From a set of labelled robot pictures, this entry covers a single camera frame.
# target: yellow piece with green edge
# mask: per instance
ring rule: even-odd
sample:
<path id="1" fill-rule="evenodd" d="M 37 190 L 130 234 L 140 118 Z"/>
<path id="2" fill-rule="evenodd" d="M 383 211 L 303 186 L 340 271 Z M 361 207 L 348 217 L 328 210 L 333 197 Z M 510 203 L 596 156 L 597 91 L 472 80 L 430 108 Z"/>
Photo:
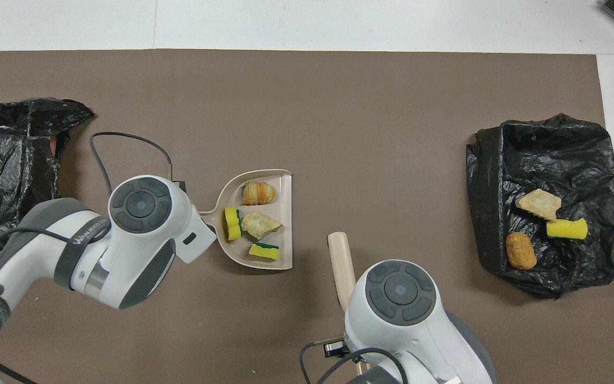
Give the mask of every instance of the yellow piece with green edge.
<path id="1" fill-rule="evenodd" d="M 234 241 L 241 238 L 241 211 L 234 207 L 225 207 L 224 222 L 227 224 L 227 240 Z"/>
<path id="2" fill-rule="evenodd" d="M 558 219 L 546 222 L 546 234 L 548 237 L 576 238 L 583 240 L 587 237 L 589 228 L 585 219 L 575 221 Z"/>
<path id="3" fill-rule="evenodd" d="M 278 246 L 265 243 L 254 243 L 253 246 L 251 246 L 251 250 L 248 251 L 248 255 L 278 260 Z"/>

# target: brown table surface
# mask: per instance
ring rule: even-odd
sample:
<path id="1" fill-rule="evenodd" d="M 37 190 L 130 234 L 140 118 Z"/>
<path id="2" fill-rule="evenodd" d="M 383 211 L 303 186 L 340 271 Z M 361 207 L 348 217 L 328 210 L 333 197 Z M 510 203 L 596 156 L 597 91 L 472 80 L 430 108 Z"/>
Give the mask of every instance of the brown table surface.
<path id="1" fill-rule="evenodd" d="M 487 346 L 499 382 L 614 382 L 614 282 L 553 301 L 490 275 L 465 188 L 465 145 L 479 129 L 559 112 L 604 123 L 594 56 L 0 52 L 0 102 L 34 97 L 97 114 L 72 133 L 63 195 L 106 213 L 88 148 L 99 131 L 157 141 L 202 211 L 237 174 L 286 168 L 295 250 L 292 270 L 267 273 L 215 244 L 122 311 L 37 282 L 0 333 L 0 360 L 41 383 L 303 382 L 300 348 L 343 330 L 332 231 L 348 233 L 357 276 L 388 258 L 426 268 L 446 309 Z M 166 174 L 146 144 L 97 147 L 114 184 Z M 333 363 L 316 351 L 306 362 L 313 380 Z M 353 374 L 346 365 L 331 382 Z"/>

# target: yellow food piece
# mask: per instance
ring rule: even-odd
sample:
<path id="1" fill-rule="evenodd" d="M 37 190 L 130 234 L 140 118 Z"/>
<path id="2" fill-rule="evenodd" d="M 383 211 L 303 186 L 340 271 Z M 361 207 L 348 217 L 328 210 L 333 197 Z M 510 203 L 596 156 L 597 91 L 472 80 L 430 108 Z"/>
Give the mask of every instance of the yellow food piece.
<path id="1" fill-rule="evenodd" d="M 273 187 L 266 182 L 249 182 L 243 188 L 243 205 L 256 206 L 270 203 L 276 196 Z"/>
<path id="2" fill-rule="evenodd" d="M 248 255 L 278 260 L 278 246 L 254 243 L 253 246 L 251 246 L 251 250 L 248 251 Z"/>
<path id="3" fill-rule="evenodd" d="M 565 237 L 584 239 L 589 233 L 589 227 L 585 219 L 576 221 L 556 220 L 546 223 L 546 234 L 548 237 Z"/>
<path id="4" fill-rule="evenodd" d="M 535 189 L 516 200 L 516 207 L 524 209 L 546 220 L 555 220 L 561 199 L 543 189 Z"/>
<path id="5" fill-rule="evenodd" d="M 266 234 L 277 231 L 282 225 L 278 221 L 273 221 L 260 212 L 253 212 L 243 218 L 241 226 L 243 230 L 252 237 L 257 240 L 262 240 Z"/>
<path id="6" fill-rule="evenodd" d="M 537 264 L 532 242 L 524 233 L 511 233 L 506 236 L 506 255 L 513 268 L 528 270 Z"/>
<path id="7" fill-rule="evenodd" d="M 224 208 L 224 223 L 227 230 L 227 240 L 233 241 L 241 237 L 241 212 L 234 207 Z"/>

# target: toy croissant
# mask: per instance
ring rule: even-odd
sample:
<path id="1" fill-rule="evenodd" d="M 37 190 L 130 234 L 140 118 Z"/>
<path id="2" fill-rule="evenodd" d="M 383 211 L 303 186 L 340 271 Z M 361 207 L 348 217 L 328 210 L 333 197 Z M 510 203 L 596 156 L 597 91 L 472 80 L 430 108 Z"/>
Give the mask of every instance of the toy croissant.
<path id="1" fill-rule="evenodd" d="M 243 205 L 256 206 L 270 203 L 276 196 L 273 187 L 266 182 L 249 182 L 243 189 Z"/>

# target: black plastic bag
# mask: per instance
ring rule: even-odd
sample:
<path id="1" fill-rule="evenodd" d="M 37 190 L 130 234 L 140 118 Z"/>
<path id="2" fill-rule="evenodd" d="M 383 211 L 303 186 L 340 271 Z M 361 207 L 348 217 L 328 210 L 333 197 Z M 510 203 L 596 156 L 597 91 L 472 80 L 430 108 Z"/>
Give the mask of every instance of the black plastic bag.
<path id="1" fill-rule="evenodd" d="M 68 130 L 91 117 L 89 108 L 73 100 L 0 104 L 0 233 L 37 203 L 59 197 L 59 158 Z"/>
<path id="2" fill-rule="evenodd" d="M 507 121 L 467 146 L 467 184 L 480 264 L 534 296 L 558 298 L 614 279 L 614 155 L 600 125 L 560 114 L 543 122 Z M 546 221 L 515 206 L 541 188 L 562 199 L 558 219 L 584 218 L 584 240 L 548 238 Z M 512 268 L 504 240 L 525 233 L 532 270 Z"/>

